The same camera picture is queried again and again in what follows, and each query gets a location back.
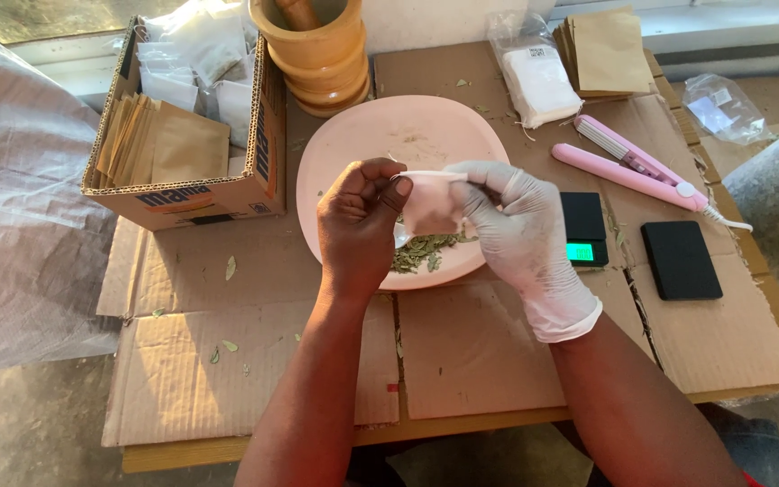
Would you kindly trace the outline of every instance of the green digital display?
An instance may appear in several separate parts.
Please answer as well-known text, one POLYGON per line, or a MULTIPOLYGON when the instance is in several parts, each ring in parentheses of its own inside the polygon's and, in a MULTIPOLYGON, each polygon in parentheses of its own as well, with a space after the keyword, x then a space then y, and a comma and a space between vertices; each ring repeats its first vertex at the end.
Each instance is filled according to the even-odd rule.
POLYGON ((593 261, 594 249, 590 243, 568 243, 567 258, 571 261, 593 261))

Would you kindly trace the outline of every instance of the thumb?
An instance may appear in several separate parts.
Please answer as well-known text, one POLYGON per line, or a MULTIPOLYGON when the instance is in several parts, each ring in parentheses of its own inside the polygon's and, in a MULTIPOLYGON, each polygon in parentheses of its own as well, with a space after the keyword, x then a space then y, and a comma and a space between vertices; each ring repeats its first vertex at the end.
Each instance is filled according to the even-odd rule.
POLYGON ((392 180, 377 197, 377 206, 369 219, 377 221, 378 225, 395 225, 395 219, 408 202, 410 190, 413 188, 414 182, 405 176, 392 180))
POLYGON ((492 204, 492 200, 483 193, 482 189, 471 183, 452 183, 449 187, 449 193, 455 204, 461 206, 462 215, 477 229, 484 225, 494 225, 500 219, 507 217, 498 211, 498 208, 492 204))

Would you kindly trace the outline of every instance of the window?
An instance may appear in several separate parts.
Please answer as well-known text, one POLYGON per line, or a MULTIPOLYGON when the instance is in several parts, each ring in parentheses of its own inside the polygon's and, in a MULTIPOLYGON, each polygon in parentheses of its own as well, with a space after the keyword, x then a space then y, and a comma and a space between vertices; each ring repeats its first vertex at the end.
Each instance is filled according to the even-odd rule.
POLYGON ((0 0, 0 42, 120 30, 131 17, 157 17, 184 0, 0 0))

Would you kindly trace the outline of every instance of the pink plate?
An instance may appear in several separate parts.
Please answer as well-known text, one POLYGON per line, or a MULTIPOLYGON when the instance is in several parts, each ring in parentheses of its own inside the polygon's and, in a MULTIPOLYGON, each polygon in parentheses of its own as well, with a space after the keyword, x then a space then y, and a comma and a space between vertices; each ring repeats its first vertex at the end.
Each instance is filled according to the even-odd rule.
MULTIPOLYGON (((354 106, 332 117, 308 142, 296 178, 299 224, 318 260, 316 210, 320 196, 352 161, 392 157, 408 170, 440 170, 460 161, 510 163, 498 136, 483 117, 457 101, 437 96, 390 96, 354 106)), ((467 234, 473 235, 471 226, 467 234)), ((462 277, 486 261, 480 243, 458 243, 440 252, 437 271, 423 261, 418 274, 390 271, 381 289, 436 286, 462 277)))

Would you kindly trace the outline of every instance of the bare hand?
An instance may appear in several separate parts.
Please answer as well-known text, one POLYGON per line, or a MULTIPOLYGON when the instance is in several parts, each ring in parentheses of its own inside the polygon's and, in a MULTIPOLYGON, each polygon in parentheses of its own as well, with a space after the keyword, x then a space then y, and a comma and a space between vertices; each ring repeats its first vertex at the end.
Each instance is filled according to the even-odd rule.
POLYGON ((413 182, 390 178, 407 167, 385 158, 352 162, 318 204, 324 287, 368 299, 390 271, 393 226, 413 182))

